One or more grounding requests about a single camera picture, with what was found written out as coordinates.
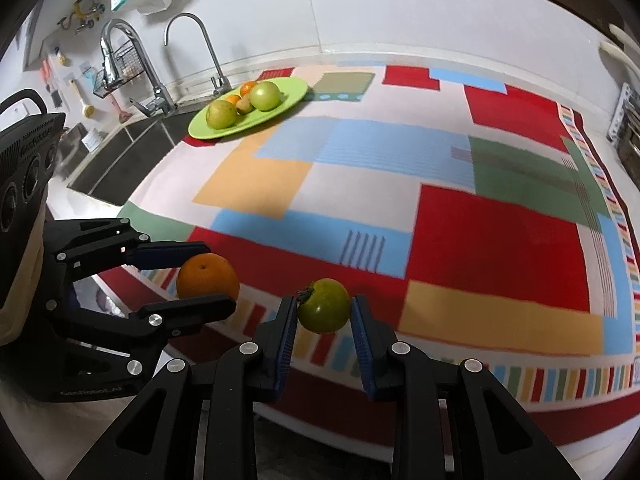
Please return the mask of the chrome pull-down faucet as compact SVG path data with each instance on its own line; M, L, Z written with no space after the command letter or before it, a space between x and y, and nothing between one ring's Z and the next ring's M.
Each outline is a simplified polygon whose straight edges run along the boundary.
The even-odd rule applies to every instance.
M119 49L112 45L114 30L126 37ZM157 114L170 116L178 110L176 102L157 75L138 33L128 22L121 18L109 20L102 28L100 50L103 58L102 84L107 96L137 76L144 75L151 86L152 99L143 104L130 98L129 103L145 117Z

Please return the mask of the white handled knife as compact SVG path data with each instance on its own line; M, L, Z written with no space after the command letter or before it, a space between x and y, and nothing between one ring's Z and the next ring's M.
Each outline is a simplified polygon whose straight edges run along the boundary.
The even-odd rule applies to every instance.
M620 40L620 42L624 46L633 50L634 53L637 53L638 55L640 55L640 46L636 43L636 40L634 40L634 38L629 36L623 29L621 29L620 27L616 26L613 23L608 25L608 29L610 30L611 34L616 39Z
M614 60L623 63L636 75L637 78L640 78L640 68L621 48L607 41L601 41L599 48L611 58L614 58Z

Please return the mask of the medium tangerine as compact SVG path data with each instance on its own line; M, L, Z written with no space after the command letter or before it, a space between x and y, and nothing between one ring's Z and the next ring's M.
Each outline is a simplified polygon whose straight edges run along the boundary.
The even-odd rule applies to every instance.
M208 252L183 263L176 279L176 291L180 299L224 295L237 300L240 280L226 258Z

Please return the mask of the tall chrome faucet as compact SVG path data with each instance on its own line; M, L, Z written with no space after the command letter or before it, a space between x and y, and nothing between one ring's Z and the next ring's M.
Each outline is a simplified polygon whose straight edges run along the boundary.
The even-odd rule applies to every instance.
M167 68L175 81L186 82L191 76L202 81L205 77L215 98L231 90L206 25L198 15L180 12L172 16L164 26L163 47Z

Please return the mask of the lime green plate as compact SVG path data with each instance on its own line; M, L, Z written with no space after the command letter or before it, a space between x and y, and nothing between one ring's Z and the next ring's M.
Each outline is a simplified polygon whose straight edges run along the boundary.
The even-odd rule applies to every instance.
M234 136L251 128L268 122L268 120L276 118L287 112L298 103L302 102L306 96L309 87L306 81L298 77L277 77L264 79L264 82L273 82L280 90L281 102L273 110L252 110L250 114L239 116L233 126L224 129L210 128L206 122L207 106L203 107L191 119L188 133L195 140L208 141L224 138L225 136Z

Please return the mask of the green apple on plate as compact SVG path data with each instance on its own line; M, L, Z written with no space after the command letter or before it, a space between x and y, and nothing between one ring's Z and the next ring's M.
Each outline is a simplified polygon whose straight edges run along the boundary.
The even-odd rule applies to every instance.
M281 103L281 92L279 87L272 81L259 81L250 90L250 104L256 110L268 112L273 110Z

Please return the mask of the small brownish fruit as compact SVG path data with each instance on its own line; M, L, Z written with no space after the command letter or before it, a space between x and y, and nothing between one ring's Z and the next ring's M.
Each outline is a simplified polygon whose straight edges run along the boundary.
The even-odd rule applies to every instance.
M242 96L242 98L239 99L239 101L235 103L235 107L236 107L236 111L240 115L250 114L250 112L252 110L254 110L254 106L253 106L252 102L250 102L250 97L249 96Z

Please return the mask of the small orange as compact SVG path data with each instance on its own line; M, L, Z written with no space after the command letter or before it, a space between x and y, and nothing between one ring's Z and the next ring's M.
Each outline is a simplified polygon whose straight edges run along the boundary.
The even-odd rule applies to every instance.
M241 97L238 94L228 94L228 96L225 96L224 99L227 102L231 103L232 105L236 105L236 103L239 102Z

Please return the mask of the large orange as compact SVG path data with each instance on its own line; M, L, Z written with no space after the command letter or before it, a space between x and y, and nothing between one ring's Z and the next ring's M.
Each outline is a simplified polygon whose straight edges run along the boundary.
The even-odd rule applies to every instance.
M242 84L241 88L240 88L240 96L246 96L247 94L249 94L253 88L256 86L257 82L252 80L252 81L247 81L245 84Z

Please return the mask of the colourful patchwork mat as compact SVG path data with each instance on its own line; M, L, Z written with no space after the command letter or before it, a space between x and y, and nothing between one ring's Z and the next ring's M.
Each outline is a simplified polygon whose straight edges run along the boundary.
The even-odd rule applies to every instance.
M574 107L399 65L294 70L309 94L228 140L187 135L120 211L238 272L208 360L318 278L432 358L481 360L556 444L639 422L639 192Z

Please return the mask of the large green pomelo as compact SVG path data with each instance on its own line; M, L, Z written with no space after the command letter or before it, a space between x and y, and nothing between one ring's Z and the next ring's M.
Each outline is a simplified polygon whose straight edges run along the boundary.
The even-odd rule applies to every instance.
M215 100L206 108L205 120L209 128L222 130L232 127L238 113L234 104L227 100Z

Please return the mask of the stainless steel sink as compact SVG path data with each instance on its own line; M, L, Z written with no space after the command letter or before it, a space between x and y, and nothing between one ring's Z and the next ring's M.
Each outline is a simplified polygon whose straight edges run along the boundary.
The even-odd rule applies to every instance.
M114 206L128 198L154 167L188 135L194 106L169 117L132 122L106 139L68 185L75 192Z

